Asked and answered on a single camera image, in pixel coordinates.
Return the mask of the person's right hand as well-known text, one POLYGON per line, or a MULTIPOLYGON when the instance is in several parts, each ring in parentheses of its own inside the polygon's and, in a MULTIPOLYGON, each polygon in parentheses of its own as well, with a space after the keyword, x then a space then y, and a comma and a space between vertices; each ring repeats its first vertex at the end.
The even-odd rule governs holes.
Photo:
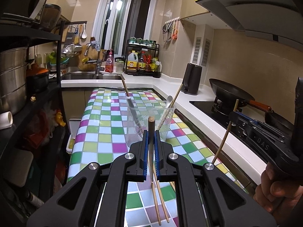
POLYGON ((290 216, 301 196, 302 186, 295 182, 277 181, 275 168, 268 163, 253 199, 272 214, 277 223, 282 223, 290 216))

